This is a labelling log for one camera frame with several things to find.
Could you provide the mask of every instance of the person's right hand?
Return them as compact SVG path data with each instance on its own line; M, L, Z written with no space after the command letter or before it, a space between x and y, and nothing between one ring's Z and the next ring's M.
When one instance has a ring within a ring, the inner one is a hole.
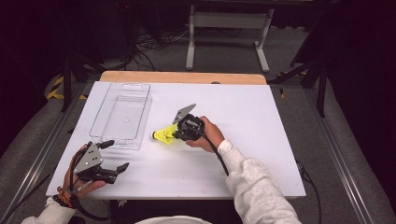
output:
M202 116L200 117L200 119L205 123L204 132L207 138L209 138L209 140L213 143L213 145L215 145L215 147L218 148L220 143L224 141L224 136L221 130L218 128L216 124L210 122L210 120L207 117ZM213 152L213 148L203 137L200 137L196 141L187 140L186 144L190 147L201 147L205 151Z

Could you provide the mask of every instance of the metal frame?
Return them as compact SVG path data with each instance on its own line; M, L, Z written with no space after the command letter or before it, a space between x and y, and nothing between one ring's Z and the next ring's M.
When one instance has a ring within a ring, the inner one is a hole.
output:
M190 43L187 51L186 69L192 70L195 51L195 27L221 27L221 28L242 28L261 29L260 40L254 42L255 50L259 57L260 65L264 73L270 71L265 58L263 45L271 25L274 10L270 9L266 14L245 14L245 13L212 13L195 12L195 7L190 8Z

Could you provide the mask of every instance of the person's hand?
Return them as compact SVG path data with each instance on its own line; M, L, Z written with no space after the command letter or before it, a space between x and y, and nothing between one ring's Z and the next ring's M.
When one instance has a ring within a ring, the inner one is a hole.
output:
M79 150L85 149L86 147L87 147L87 145L84 145ZM70 172L72 172L71 171L71 169L72 169L71 166L72 166L72 164L70 162L69 169L67 170L66 174L64 175L64 188L63 188L63 190L64 190L64 196L66 198L70 198L71 193L69 192L69 186L70 186L70 184L73 184L73 183L70 183ZM81 186L83 186L84 184L87 183L86 181L78 179L78 176L75 175L75 174L73 174L73 182L76 182L76 184L74 185L75 189L78 189L79 187L81 187ZM105 184L106 184L106 182L103 181L103 180L93 181L90 184L88 184L85 188L83 188L82 190L76 192L76 196L79 199L83 199L83 198L85 198L87 196L87 194L89 192L94 191L96 189L99 189L99 188L103 187Z
M207 117L203 116L200 117L200 119L205 123L204 132L207 138L209 138L209 140L213 143L213 145L215 145L215 147L218 148L220 143L224 140L224 136L221 130L218 128L216 124L210 122L210 120ZM196 141L187 140L186 144L190 147L201 147L205 151L213 152L213 148L203 137L200 137Z

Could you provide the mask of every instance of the white sleeve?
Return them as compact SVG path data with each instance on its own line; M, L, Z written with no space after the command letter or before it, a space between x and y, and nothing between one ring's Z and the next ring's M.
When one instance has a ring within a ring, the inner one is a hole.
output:
M219 145L229 171L227 186L244 223L301 223L261 161L247 159L229 140Z
M60 206L53 201L52 197L47 199L46 208L39 217L28 217L22 224L67 224L72 216L76 213L76 209Z

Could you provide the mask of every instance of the metal stand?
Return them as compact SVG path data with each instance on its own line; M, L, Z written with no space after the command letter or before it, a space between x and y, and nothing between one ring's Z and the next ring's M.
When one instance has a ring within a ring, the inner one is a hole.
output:
M274 10L268 10L267 14L243 14L243 13L213 13L195 12L195 7L190 10L190 43L187 52L186 69L192 70L194 61L195 27L221 27L221 28L241 28L241 29L261 29L261 38L254 43L260 65L264 73L269 72L268 62L265 58L263 45L270 28Z
M304 79L301 81L301 85L304 89L311 89L315 82L319 78L319 86L318 86L318 99L317 99L317 109L319 114L324 118L324 98L326 91L326 81L328 75L328 62L323 60L313 61L310 63L305 63L287 74L277 77L273 80L268 80L268 84L280 84L281 82L299 75L303 71L308 70Z

